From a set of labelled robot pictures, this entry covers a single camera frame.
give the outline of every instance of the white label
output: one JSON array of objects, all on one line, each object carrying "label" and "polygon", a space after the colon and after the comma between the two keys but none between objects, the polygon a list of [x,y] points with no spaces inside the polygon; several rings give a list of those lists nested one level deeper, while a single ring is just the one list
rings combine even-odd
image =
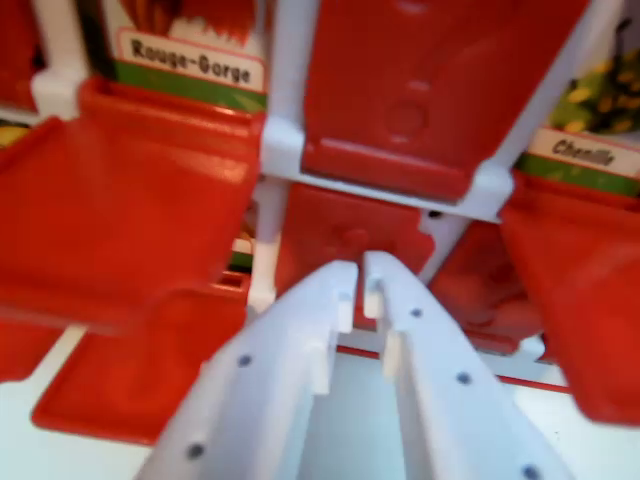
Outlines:
[{"label": "white label", "polygon": [[596,135],[541,128],[527,152],[624,177],[640,173],[640,151]]},{"label": "white label", "polygon": [[252,92],[265,92],[264,62],[205,45],[137,30],[118,31],[118,59]]}]

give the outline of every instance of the white base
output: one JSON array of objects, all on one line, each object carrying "label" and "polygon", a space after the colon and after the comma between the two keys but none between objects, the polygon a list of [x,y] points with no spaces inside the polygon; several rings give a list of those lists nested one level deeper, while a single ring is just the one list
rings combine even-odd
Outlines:
[{"label": "white base", "polygon": [[[147,447],[37,429],[31,409],[80,338],[69,329],[20,383],[0,384],[0,478],[129,480]],[[317,397],[298,478],[402,479],[404,464],[393,386],[376,360],[338,354],[332,393]],[[570,396],[505,385],[579,480],[640,478],[640,430],[596,425]]]}]

